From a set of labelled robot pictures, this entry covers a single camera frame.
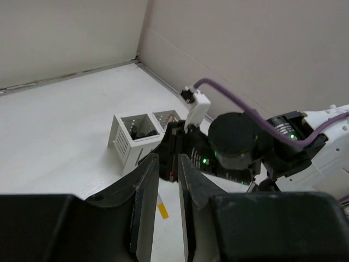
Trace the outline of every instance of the white table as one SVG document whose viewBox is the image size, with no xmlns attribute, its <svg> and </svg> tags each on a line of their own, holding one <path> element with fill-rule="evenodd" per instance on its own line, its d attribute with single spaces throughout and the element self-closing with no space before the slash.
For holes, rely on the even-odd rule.
<svg viewBox="0 0 349 262">
<path fill-rule="evenodd" d="M 86 198 L 120 178 L 107 149 L 115 113 L 171 107 L 174 94 L 135 64 L 0 97 L 0 193 L 71 193 Z M 209 123 L 201 128 L 207 132 Z M 212 178 L 229 192 L 246 186 Z M 152 261 L 184 261 L 178 184 L 160 181 L 169 212 L 157 211 Z"/>
</svg>

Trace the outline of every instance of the gray wall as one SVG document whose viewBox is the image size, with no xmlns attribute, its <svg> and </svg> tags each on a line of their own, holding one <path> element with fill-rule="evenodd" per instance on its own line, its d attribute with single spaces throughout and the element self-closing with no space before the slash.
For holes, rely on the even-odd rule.
<svg viewBox="0 0 349 262">
<path fill-rule="evenodd" d="M 151 0 L 140 60 L 177 90 L 216 79 L 262 113 L 349 103 L 349 1 Z M 216 116 L 237 108 L 203 90 Z"/>
<path fill-rule="evenodd" d="M 147 0 L 1 0 L 0 88 L 129 61 Z"/>
</svg>

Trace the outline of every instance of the yellow object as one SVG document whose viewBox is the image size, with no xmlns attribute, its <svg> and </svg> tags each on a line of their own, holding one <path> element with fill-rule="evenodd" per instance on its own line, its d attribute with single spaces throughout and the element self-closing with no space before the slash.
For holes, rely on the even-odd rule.
<svg viewBox="0 0 349 262">
<path fill-rule="evenodd" d="M 167 213 L 167 210 L 166 210 L 166 208 L 165 208 L 164 203 L 160 203 L 160 204 L 158 205 L 158 209 L 159 209 L 160 214 L 161 214 L 161 216 L 163 217 L 163 219 L 167 219 L 167 218 L 169 217 L 169 214 Z"/>
</svg>

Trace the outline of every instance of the cable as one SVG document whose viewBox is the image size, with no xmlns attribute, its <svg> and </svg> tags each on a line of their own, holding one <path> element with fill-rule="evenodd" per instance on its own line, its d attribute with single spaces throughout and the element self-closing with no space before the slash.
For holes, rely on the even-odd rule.
<svg viewBox="0 0 349 262">
<path fill-rule="evenodd" d="M 225 95 L 227 98 L 232 100 L 238 107 L 240 107 L 242 110 L 245 111 L 245 113 L 252 118 L 253 121 L 255 121 L 261 128 L 263 128 L 265 131 L 267 131 L 270 135 L 275 137 L 276 139 L 280 140 L 281 142 L 294 147 L 300 147 L 303 148 L 310 143 L 312 143 L 316 137 L 323 131 L 325 128 L 329 127 L 331 124 L 337 122 L 338 120 L 344 119 L 346 117 L 349 117 L 349 112 L 337 115 L 326 122 L 322 123 L 318 128 L 316 128 L 306 139 L 304 140 L 292 140 L 288 138 L 287 136 L 284 136 L 280 134 L 268 121 L 263 119 L 261 115 L 253 108 L 251 108 L 248 104 L 243 102 L 240 98 L 238 98 L 236 95 L 228 91 L 224 86 L 220 85 L 219 83 L 213 81 L 209 78 L 203 78 L 200 79 L 198 82 L 193 84 L 193 88 L 198 89 L 202 84 L 208 84 L 215 88 L 218 92 Z"/>
</svg>

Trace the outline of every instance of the cable connector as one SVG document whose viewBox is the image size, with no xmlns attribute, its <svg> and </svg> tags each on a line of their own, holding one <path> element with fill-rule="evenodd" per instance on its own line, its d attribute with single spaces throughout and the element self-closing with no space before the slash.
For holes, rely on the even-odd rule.
<svg viewBox="0 0 349 262">
<path fill-rule="evenodd" d="M 183 97 L 183 99 L 187 104 L 192 104 L 195 102 L 195 98 L 194 98 L 195 89 L 194 90 L 192 89 L 193 88 L 185 87 L 185 89 L 182 90 L 180 93 L 180 96 Z"/>
</svg>

